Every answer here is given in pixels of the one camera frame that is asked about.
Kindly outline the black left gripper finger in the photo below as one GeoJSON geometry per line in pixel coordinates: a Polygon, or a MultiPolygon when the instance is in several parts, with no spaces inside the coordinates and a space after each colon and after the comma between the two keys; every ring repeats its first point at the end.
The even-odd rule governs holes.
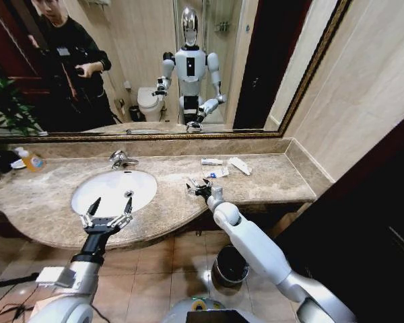
{"type": "Polygon", "coordinates": [[[87,227],[93,227],[94,226],[94,222],[93,222],[93,218],[94,215],[96,214],[96,211],[99,207],[101,198],[97,198],[88,208],[88,210],[84,213],[81,214],[79,217],[81,219],[81,223],[83,225],[83,228],[87,228],[87,227]]]}
{"type": "Polygon", "coordinates": [[[126,225],[129,224],[129,222],[133,219],[131,213],[133,209],[133,198],[130,196],[127,204],[125,205],[124,211],[121,215],[118,217],[115,217],[111,221],[111,227],[118,227],[119,229],[124,228],[126,225]]]}

